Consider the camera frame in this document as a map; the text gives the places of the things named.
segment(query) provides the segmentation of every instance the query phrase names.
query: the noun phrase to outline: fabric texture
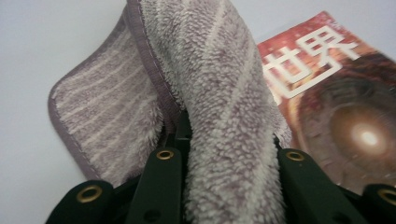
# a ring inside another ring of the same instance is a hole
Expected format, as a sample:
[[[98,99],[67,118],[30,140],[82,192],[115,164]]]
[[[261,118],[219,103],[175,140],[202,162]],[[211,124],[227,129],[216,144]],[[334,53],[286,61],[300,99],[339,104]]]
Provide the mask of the fabric texture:
[[[105,44],[61,79],[51,120],[88,178],[142,172],[187,109],[193,131],[184,203],[192,223],[282,223],[273,133],[290,129],[228,0],[129,0]]]

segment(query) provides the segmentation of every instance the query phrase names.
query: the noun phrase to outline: towel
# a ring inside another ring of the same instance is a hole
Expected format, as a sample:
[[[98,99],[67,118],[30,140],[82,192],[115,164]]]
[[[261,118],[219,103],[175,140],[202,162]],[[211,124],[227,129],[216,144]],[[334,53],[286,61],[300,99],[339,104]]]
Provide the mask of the towel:
[[[228,0],[128,0],[105,43],[49,95],[52,123],[84,174],[115,187],[142,173],[183,109],[186,219],[284,222],[273,137],[287,147],[290,129]]]

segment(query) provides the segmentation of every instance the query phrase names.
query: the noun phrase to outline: microfiber cloth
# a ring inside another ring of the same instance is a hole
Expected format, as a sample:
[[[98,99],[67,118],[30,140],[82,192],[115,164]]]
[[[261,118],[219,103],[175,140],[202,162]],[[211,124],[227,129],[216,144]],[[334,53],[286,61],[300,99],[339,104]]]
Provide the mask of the microfiber cloth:
[[[49,96],[52,123],[84,174],[118,186],[189,112],[184,204],[192,223],[282,223],[274,145],[290,129],[228,0],[129,0],[105,43]]]

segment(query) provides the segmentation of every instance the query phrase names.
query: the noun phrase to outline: red book cover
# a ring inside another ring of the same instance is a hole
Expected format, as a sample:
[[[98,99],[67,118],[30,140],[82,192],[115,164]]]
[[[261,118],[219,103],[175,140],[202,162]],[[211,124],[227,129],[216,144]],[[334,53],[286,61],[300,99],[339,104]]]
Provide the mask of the red book cover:
[[[396,186],[396,63],[327,12],[258,48],[292,146],[346,189]]]

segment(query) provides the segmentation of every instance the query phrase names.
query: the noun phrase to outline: book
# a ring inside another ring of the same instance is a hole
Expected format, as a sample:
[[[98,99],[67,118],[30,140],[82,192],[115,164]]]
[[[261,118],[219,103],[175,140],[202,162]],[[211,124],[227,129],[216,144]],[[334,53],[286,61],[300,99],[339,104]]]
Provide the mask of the book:
[[[396,186],[396,63],[323,11],[258,45],[293,134],[337,185]]]

